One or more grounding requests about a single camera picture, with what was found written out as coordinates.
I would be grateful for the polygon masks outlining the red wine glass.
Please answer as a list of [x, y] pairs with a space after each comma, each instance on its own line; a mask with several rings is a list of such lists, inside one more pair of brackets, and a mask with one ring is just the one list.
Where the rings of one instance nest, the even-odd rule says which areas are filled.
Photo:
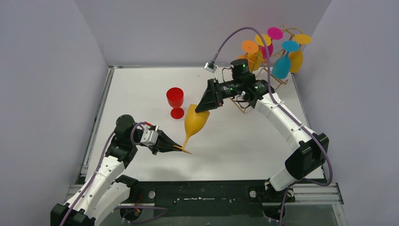
[[182, 107], [184, 102], [184, 92], [178, 87], [170, 88], [166, 92], [168, 104], [172, 107], [170, 115], [173, 119], [181, 119], [184, 116]]

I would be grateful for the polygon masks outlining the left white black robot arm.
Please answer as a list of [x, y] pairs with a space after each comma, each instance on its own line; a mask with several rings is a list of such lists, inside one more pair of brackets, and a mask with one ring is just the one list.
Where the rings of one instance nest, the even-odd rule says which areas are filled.
[[136, 202], [140, 190], [138, 180], [123, 175], [138, 147], [147, 147], [152, 154], [182, 149], [157, 125], [136, 122], [125, 114], [116, 120], [100, 160], [92, 176], [64, 204], [56, 204], [50, 213], [52, 226], [98, 226], [121, 204]]

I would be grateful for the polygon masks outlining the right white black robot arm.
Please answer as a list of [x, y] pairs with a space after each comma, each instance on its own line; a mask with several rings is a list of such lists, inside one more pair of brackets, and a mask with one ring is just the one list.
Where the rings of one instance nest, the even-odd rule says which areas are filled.
[[303, 125], [266, 80], [256, 79], [246, 59], [236, 59], [231, 62], [231, 66], [231, 81], [207, 81], [207, 89], [195, 112], [219, 108], [224, 99], [241, 95], [243, 102], [247, 102], [272, 123], [292, 150], [284, 167], [265, 182], [266, 198], [276, 202], [283, 197], [284, 189], [325, 163], [329, 139], [325, 134], [317, 134]]

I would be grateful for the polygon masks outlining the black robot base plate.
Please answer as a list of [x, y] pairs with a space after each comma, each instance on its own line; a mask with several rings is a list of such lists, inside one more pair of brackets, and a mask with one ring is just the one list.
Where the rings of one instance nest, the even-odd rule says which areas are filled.
[[295, 202], [294, 191], [275, 192], [264, 180], [138, 182], [126, 204], [153, 204], [154, 215], [168, 209], [167, 217], [249, 217], [279, 219], [282, 203]]

